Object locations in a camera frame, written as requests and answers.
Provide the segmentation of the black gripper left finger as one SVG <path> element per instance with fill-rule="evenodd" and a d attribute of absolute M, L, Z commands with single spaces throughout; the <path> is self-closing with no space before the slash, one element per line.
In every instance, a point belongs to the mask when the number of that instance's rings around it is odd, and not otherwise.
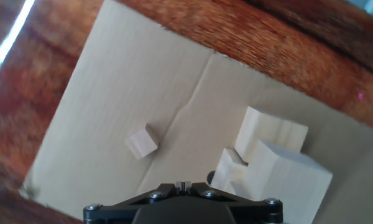
<path fill-rule="evenodd" d="M 133 220 L 138 210 L 183 194 L 183 182 L 160 184 L 156 189 L 130 198 L 115 205 L 92 203 L 83 209 L 84 223 L 111 223 L 115 220 Z"/>

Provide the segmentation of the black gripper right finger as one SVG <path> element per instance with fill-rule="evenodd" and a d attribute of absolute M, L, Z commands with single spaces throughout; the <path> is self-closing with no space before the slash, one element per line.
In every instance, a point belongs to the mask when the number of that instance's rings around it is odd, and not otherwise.
<path fill-rule="evenodd" d="M 210 218 L 232 218 L 234 223 L 283 222 L 283 203 L 276 198 L 252 201 L 211 188 L 204 182 L 184 182 L 183 195 L 194 200 L 193 208 L 205 209 L 204 214 Z"/>

